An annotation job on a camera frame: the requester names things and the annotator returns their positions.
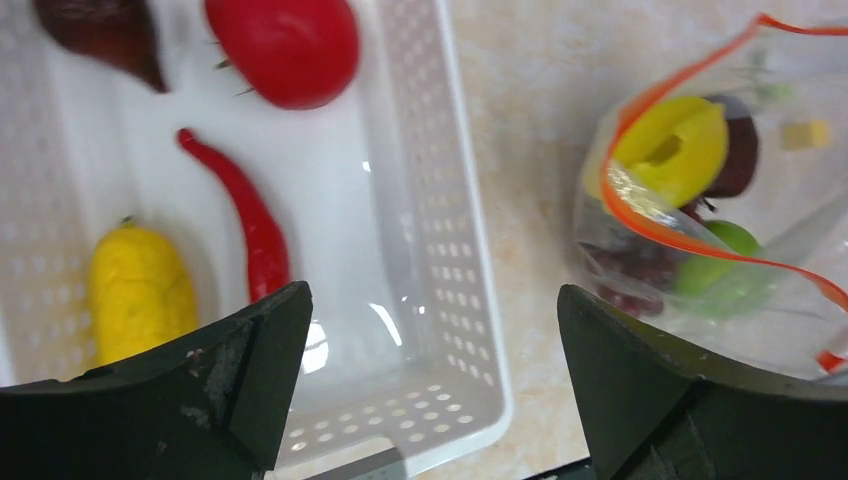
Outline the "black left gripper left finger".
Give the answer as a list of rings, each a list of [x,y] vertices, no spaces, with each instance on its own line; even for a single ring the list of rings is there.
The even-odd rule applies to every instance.
[[[260,479],[313,312],[297,281],[159,347],[1,391],[5,479]]]

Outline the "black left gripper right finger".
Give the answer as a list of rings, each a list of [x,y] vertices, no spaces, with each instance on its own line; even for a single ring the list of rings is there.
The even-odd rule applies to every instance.
[[[599,479],[843,479],[847,389],[762,370],[576,285],[557,317]]]

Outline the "yellow corn cob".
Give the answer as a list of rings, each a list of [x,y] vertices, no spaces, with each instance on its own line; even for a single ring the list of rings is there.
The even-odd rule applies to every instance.
[[[191,275],[170,239],[132,216],[98,241],[88,268],[88,307],[100,365],[196,330]]]

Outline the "dark red grape bunch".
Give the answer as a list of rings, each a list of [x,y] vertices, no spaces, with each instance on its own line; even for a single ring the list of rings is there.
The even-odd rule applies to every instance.
[[[588,196],[578,198],[573,226],[585,283],[599,298],[637,319],[664,313],[691,254],[632,232]]]

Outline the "green apple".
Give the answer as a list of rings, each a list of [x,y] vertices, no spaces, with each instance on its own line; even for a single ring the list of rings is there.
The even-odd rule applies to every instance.
[[[764,270],[691,256],[679,267],[673,305],[695,316],[724,319],[760,308],[772,293],[770,275]]]

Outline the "red chili pepper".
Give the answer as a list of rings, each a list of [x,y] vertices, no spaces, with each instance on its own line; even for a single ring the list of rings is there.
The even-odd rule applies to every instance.
[[[178,145],[213,173],[227,191],[239,217],[246,247],[248,296],[255,303],[292,282],[283,230],[248,175],[229,156],[181,128]]]

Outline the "clear orange-zip bag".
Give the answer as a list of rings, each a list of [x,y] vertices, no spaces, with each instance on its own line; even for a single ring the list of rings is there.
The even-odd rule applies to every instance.
[[[632,232],[667,247],[768,272],[760,308],[714,319],[675,308],[639,319],[718,354],[805,380],[847,381],[847,25],[809,28],[758,16],[733,40],[619,103],[590,151],[620,136],[656,104],[682,96],[743,101],[759,136],[754,179],[735,198],[704,193],[667,212],[635,210],[617,191],[630,182],[607,153],[601,203]],[[787,151],[786,123],[824,120],[830,144]]]

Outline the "red tomato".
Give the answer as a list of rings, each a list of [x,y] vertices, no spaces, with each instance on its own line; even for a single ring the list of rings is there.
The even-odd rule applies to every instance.
[[[347,1],[206,1],[204,11],[228,63],[276,107],[323,107],[356,75],[361,41]]]

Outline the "dark maroon fig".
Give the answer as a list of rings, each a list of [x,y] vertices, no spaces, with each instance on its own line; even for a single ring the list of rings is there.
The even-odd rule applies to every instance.
[[[65,50],[126,73],[157,93],[169,91],[147,2],[35,0],[31,5],[44,31]]]

